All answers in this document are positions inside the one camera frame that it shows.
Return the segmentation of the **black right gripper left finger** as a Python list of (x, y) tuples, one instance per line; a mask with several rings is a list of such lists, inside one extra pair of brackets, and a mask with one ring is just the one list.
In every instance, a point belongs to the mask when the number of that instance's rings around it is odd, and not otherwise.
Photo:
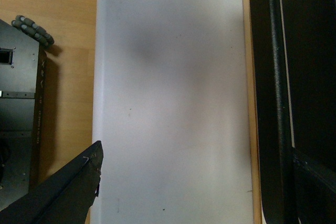
[(1, 223), (85, 223), (99, 196), (101, 141), (51, 175), (31, 192), (1, 210)]

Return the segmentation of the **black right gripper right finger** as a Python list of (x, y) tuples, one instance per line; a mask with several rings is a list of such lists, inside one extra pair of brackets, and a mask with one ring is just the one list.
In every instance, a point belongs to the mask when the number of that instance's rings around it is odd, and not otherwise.
[(291, 223), (335, 223), (335, 170), (316, 153), (291, 148)]

